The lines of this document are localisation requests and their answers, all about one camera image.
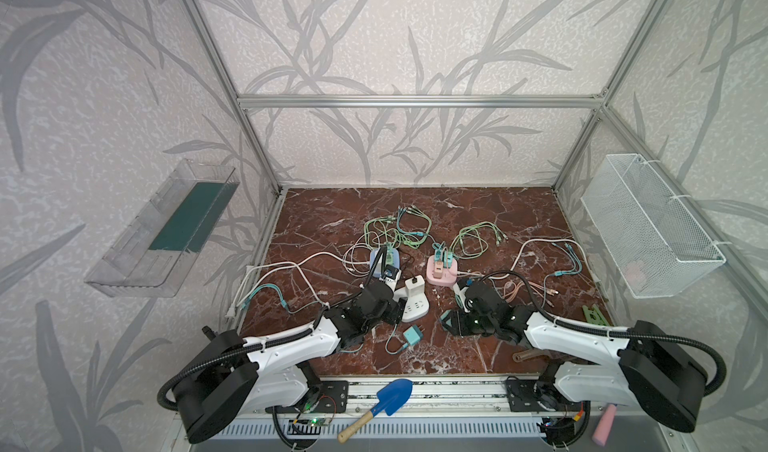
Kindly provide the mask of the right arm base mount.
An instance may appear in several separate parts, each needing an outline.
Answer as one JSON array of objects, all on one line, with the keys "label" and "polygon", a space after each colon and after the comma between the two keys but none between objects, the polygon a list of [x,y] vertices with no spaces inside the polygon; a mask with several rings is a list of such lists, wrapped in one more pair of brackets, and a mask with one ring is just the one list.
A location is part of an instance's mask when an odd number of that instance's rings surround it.
[{"label": "right arm base mount", "polygon": [[537,378],[509,376],[504,382],[511,412],[562,413],[575,415],[581,410],[579,402],[572,402],[552,384]]}]

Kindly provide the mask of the blue toy shovel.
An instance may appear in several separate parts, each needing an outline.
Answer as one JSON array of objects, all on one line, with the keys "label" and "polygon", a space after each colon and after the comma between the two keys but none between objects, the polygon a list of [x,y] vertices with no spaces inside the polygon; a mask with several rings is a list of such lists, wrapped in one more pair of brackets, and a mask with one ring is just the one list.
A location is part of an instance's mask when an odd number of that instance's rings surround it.
[{"label": "blue toy shovel", "polygon": [[390,382],[376,393],[377,403],[337,435],[338,442],[346,443],[381,412],[385,412],[388,416],[395,414],[410,399],[412,391],[413,382],[409,379],[402,378]]}]

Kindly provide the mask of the green plug in pink socket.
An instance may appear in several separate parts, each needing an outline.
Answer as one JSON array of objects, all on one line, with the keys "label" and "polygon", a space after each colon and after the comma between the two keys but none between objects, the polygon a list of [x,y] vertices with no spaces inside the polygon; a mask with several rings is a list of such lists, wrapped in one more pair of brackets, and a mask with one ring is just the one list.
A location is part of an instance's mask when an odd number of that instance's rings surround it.
[{"label": "green plug in pink socket", "polygon": [[434,250],[434,262],[436,264],[441,263],[443,268],[450,268],[454,261],[453,252],[444,242],[434,242],[432,247]]}]

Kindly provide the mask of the purple toy rake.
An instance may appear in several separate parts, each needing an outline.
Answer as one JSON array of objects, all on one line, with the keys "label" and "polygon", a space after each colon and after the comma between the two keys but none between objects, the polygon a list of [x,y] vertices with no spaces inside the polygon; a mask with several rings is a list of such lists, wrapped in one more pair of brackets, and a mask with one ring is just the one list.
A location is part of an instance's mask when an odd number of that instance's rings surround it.
[{"label": "purple toy rake", "polygon": [[598,421],[598,424],[592,434],[592,441],[599,447],[605,447],[617,413],[616,404],[608,404]]}]

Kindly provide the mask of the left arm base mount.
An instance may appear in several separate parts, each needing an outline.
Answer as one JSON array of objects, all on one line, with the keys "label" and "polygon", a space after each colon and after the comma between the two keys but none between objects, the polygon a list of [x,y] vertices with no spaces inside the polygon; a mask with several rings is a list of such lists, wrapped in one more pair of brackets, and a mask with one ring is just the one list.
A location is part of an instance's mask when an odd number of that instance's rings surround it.
[{"label": "left arm base mount", "polygon": [[305,395],[294,405],[302,413],[342,413],[349,399],[348,381],[321,381],[311,385]]}]

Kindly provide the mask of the white power socket cube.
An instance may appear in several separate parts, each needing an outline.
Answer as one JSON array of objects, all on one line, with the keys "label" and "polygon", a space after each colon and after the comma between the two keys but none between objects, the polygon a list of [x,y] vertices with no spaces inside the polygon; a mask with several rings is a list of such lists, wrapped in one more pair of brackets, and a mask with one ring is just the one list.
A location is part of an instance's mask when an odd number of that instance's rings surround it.
[{"label": "white power socket cube", "polygon": [[415,322],[429,312],[429,301],[425,294],[425,280],[421,275],[406,279],[404,286],[394,292],[395,298],[405,299],[402,321]]}]

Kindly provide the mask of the blue power socket cube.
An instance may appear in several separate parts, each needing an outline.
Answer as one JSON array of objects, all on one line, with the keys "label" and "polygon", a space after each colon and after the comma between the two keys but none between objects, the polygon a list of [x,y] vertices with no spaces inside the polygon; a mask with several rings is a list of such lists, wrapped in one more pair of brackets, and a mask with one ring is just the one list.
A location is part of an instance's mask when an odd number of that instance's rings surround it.
[{"label": "blue power socket cube", "polygon": [[401,277],[401,269],[392,266],[387,266],[385,263],[386,246],[380,246],[376,251],[372,251],[370,255],[369,271],[365,279],[365,284],[368,284],[372,279],[379,279],[385,282],[388,286],[394,287]]}]

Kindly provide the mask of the green plastic toy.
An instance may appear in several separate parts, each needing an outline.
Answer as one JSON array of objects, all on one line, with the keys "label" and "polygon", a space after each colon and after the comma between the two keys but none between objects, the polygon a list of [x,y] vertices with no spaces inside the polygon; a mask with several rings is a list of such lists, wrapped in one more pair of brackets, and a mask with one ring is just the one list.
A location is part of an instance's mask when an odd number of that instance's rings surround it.
[{"label": "green plastic toy", "polygon": [[597,326],[610,326],[610,322],[597,304],[592,306],[583,305],[582,311],[587,323]]}]

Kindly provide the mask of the clear plastic wall bin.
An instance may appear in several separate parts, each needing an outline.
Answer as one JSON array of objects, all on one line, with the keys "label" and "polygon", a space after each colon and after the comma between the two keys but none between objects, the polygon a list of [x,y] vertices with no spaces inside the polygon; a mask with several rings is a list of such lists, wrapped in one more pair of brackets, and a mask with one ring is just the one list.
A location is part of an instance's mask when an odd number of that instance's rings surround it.
[{"label": "clear plastic wall bin", "polygon": [[181,160],[85,283],[112,298],[173,298],[240,185],[237,169]]}]

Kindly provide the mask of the brown toy rake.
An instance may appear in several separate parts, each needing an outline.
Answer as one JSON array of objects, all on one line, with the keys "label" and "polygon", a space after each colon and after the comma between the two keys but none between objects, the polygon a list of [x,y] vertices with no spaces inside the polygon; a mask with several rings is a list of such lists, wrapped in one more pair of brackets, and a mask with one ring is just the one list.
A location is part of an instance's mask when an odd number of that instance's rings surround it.
[{"label": "brown toy rake", "polygon": [[516,363],[522,363],[528,360],[537,358],[550,358],[551,353],[548,350],[541,349],[527,349],[516,352],[512,355],[512,359]]}]

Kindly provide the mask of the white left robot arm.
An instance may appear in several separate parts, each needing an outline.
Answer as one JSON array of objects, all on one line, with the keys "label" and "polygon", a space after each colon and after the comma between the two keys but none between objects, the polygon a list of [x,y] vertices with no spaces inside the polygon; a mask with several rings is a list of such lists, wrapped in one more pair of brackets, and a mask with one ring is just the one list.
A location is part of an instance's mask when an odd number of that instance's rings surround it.
[{"label": "white left robot arm", "polygon": [[191,444],[214,437],[244,413],[294,406],[319,385],[311,360],[350,351],[378,324],[401,318],[405,302],[396,297],[396,284],[385,276],[369,278],[313,321],[283,332],[209,332],[208,344],[160,387],[156,401],[179,414]]}]

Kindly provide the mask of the pink power socket cube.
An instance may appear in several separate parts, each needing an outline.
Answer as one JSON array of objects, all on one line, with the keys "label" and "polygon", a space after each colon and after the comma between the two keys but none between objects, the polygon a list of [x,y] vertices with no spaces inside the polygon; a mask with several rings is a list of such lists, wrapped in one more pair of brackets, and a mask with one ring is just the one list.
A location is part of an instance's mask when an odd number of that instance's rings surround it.
[{"label": "pink power socket cube", "polygon": [[425,281],[436,287],[452,287],[458,280],[458,260],[438,261],[435,255],[428,258]]}]

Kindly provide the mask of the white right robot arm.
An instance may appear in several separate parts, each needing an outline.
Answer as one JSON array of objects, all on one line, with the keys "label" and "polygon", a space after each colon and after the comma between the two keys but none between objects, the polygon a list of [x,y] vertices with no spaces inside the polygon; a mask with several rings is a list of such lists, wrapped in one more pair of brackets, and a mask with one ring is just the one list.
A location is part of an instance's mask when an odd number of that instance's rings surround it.
[{"label": "white right robot arm", "polygon": [[440,324],[455,337],[502,342],[566,355],[539,376],[533,401],[606,403],[641,409],[679,432],[695,430],[703,399],[725,382],[727,366],[711,346],[669,335],[648,321],[596,326],[556,316],[539,304],[512,305],[482,280],[463,282],[459,304]]}]

